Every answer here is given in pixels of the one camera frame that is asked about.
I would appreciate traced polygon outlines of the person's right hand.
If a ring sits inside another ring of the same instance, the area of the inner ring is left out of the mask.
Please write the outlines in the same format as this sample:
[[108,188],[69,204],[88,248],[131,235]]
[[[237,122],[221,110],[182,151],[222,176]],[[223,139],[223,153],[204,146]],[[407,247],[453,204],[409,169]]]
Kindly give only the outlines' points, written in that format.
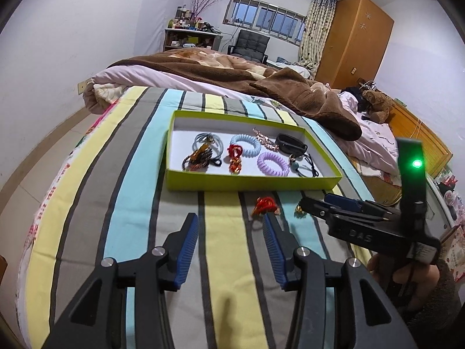
[[375,254],[367,269],[381,286],[400,313],[421,307],[440,280],[437,265],[427,265],[416,260],[390,258]]

